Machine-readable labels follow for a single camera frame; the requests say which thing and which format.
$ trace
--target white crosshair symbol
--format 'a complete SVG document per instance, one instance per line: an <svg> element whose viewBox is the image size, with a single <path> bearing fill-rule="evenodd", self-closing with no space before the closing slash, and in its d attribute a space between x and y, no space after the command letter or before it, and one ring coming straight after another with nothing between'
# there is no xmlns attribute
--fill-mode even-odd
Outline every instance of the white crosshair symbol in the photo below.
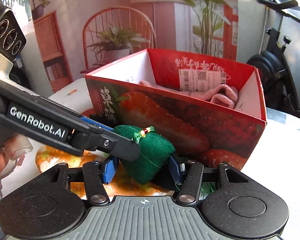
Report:
<svg viewBox="0 0 300 240"><path fill-rule="evenodd" d="M139 201L139 202L141 202L141 204L145 205L145 204L148 204L148 203L151 202L151 201L149 201L149 200L147 200L147 199L143 199L143 200L141 200L141 201Z"/></svg>

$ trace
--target wooden chair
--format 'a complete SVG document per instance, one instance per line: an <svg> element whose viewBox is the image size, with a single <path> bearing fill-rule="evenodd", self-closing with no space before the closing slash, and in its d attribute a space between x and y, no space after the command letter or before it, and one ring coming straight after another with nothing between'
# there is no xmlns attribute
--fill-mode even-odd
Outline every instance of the wooden chair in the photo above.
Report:
<svg viewBox="0 0 300 240"><path fill-rule="evenodd" d="M130 7L110 7L93 15L85 24L82 31L83 52L86 69L80 73L89 73L107 62L103 62L103 53L97 53L89 45L100 41L97 32L109 29L109 25L121 28L129 28L140 33L149 43L140 43L140 47L134 47L133 53L143 49L155 48L156 37L152 22L142 12Z"/></svg>

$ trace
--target plant pot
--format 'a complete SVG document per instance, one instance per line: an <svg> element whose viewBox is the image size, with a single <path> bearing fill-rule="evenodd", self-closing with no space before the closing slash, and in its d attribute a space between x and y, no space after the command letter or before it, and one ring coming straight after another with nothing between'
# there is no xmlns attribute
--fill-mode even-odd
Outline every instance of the plant pot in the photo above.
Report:
<svg viewBox="0 0 300 240"><path fill-rule="evenodd" d="M120 58L126 57L130 54L130 49L108 50L105 51L104 61L114 62Z"/></svg>
<svg viewBox="0 0 300 240"><path fill-rule="evenodd" d="M40 17L43 16L43 13L44 13L44 7L42 4L40 4L39 6L37 6L36 8L34 8L32 11L31 11L31 14L32 14L32 20L36 20Z"/></svg>

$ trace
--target black camera housing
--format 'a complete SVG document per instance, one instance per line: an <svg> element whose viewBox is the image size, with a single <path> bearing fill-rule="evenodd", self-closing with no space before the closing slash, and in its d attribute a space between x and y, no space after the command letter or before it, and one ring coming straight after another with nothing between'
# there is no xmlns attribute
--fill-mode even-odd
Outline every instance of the black camera housing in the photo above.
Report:
<svg viewBox="0 0 300 240"><path fill-rule="evenodd" d="M9 7L0 3L0 53L14 62L26 44L26 38Z"/></svg>

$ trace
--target white pot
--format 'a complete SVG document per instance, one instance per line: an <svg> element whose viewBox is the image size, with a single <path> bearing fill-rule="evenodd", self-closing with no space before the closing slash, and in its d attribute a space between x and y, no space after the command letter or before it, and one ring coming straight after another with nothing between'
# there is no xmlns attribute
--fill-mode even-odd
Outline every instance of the white pot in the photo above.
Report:
<svg viewBox="0 0 300 240"><path fill-rule="evenodd" d="M130 54L130 49L119 49L105 51L104 61L114 62L120 58L126 57Z"/></svg>

